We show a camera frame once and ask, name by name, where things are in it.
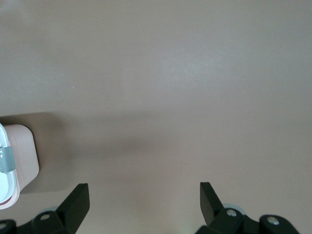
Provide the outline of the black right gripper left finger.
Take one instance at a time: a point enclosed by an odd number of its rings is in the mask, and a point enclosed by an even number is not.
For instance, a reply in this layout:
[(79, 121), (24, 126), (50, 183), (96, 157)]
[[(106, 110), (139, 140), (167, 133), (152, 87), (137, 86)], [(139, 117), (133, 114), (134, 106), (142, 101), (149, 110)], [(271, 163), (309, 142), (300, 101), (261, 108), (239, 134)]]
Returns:
[(89, 186), (78, 184), (55, 211), (40, 213), (17, 226), (12, 219), (0, 221), (2, 234), (75, 234), (90, 209)]

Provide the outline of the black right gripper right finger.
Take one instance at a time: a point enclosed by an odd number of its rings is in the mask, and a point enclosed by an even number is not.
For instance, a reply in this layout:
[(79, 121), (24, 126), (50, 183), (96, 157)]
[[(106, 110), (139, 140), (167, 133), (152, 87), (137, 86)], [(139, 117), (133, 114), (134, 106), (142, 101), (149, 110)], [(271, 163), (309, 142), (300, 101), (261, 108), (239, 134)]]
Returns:
[(287, 219), (266, 214), (254, 221), (235, 208), (226, 208), (211, 183), (200, 183), (200, 208), (205, 225), (197, 234), (299, 234)]

